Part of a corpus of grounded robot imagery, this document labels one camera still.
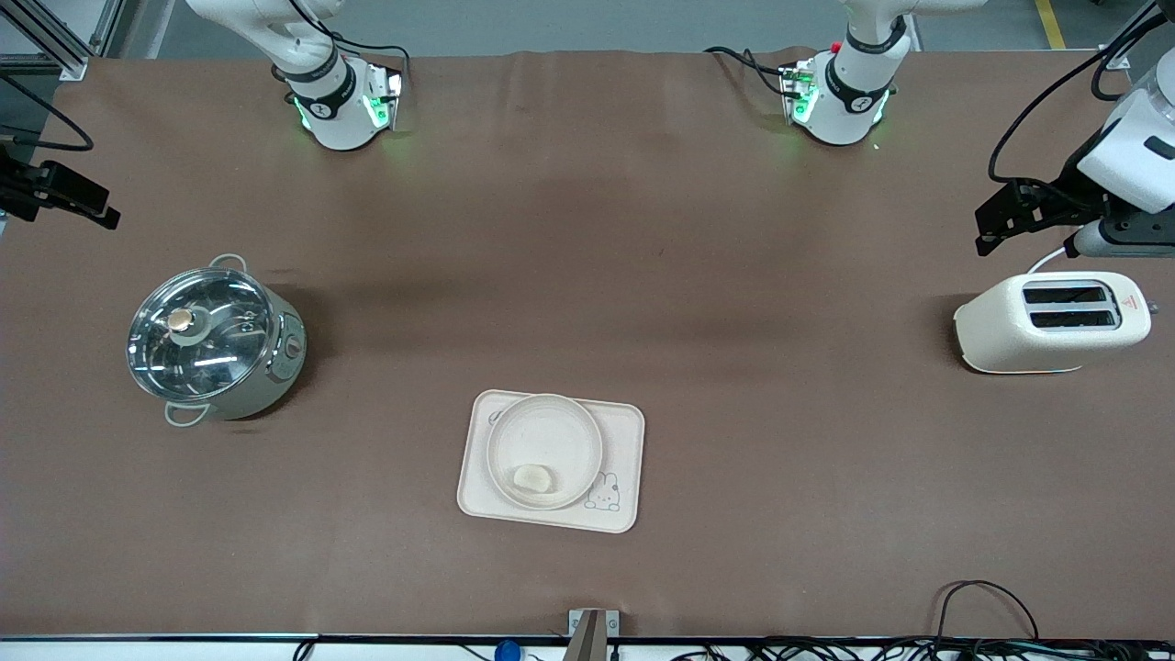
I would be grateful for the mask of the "glass pot lid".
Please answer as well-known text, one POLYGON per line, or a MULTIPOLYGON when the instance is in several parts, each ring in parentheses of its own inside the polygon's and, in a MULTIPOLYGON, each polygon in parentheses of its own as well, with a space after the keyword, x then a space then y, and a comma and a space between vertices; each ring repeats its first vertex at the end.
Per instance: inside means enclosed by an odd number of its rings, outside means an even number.
POLYGON ((227 267, 189 269, 164 281, 130 317, 130 376, 162 400, 226 393, 257 367, 275 321, 270 297, 251 276, 227 267))

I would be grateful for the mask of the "brown table cloth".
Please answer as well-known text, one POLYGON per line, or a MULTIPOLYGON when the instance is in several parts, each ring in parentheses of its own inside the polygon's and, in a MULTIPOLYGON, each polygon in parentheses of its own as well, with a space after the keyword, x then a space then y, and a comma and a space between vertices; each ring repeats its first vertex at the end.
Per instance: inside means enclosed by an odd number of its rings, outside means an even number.
POLYGON ((118 230, 0 240, 0 634, 902 635, 988 580, 1046 638, 1175 638, 1175 259, 1070 375, 975 375, 988 154, 1077 50, 916 53, 870 142, 701 54, 419 58, 408 131, 324 150, 261 62, 100 60, 56 104, 118 230), (164 421, 133 313, 235 252, 306 322, 280 402, 164 421), (466 515, 486 390, 643 412, 622 534, 466 515))

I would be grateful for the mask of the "metal table edge bracket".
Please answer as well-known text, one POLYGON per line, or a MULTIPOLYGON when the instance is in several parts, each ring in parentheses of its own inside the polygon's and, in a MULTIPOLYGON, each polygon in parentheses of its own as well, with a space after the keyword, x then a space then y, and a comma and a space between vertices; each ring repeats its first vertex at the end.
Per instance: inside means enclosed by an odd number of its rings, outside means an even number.
POLYGON ((570 611, 563 661, 615 661, 610 636, 620 632, 620 611, 570 611))

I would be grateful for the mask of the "cream two-slot toaster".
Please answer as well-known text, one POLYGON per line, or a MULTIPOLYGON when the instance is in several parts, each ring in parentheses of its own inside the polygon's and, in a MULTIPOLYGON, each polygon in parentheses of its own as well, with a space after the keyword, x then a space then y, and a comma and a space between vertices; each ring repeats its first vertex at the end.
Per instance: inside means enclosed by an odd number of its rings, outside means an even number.
POLYGON ((1019 274, 953 315, 962 360, 986 375, 1062 375, 1141 343, 1152 306, 1104 271, 1019 274))

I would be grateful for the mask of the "steel pot with glass lid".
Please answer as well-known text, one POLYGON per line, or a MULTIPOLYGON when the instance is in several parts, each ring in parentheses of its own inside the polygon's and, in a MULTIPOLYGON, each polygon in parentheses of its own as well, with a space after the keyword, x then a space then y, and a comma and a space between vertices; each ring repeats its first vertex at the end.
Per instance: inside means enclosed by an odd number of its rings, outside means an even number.
POLYGON ((249 272, 246 259, 239 254, 226 252, 207 267, 227 267, 251 276, 270 297, 276 321, 270 328, 270 343, 257 367, 243 382, 226 393, 194 403, 163 402, 164 421, 175 429, 190 429, 207 420, 239 420, 258 414, 280 402, 297 382, 306 365, 308 338, 301 313, 249 272))

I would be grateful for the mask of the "cream rabbit print tray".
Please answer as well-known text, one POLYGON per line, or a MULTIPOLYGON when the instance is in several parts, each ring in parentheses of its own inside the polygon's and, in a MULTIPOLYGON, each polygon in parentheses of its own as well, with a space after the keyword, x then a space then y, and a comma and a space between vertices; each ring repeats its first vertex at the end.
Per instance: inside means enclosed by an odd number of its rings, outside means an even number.
POLYGON ((604 459, 588 494, 559 510, 524 510, 494 486, 486 470, 486 440, 502 411, 529 393, 491 389, 474 402, 461 470, 457 503, 466 515, 505 521, 551 524, 571 530, 622 534, 634 525, 642 497, 643 429, 640 409, 629 403, 583 400, 603 432, 604 459))

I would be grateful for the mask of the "round cream plate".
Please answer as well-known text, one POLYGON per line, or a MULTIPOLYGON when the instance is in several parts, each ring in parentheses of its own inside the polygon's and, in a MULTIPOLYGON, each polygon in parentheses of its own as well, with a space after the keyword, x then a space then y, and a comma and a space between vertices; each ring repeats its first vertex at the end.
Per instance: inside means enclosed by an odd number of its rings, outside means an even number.
POLYGON ((528 394, 502 411, 486 440, 486 470, 496 490, 524 510, 565 508, 588 494, 603 467, 603 431, 580 403, 563 394, 528 394), (521 465, 546 465, 553 492, 517 490, 521 465))

